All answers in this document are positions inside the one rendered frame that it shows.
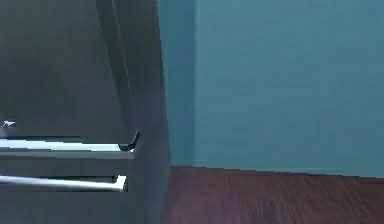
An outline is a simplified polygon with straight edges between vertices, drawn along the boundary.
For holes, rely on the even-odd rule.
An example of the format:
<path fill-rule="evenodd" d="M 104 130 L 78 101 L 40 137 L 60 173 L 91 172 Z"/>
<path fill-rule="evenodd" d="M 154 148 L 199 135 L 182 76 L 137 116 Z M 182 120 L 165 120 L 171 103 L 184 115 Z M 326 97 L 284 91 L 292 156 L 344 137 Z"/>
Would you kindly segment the dark grey fridge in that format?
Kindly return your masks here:
<path fill-rule="evenodd" d="M 0 0 L 0 139 L 134 152 L 0 147 L 0 175 L 124 191 L 0 183 L 0 224 L 161 224 L 170 147 L 158 0 Z"/>

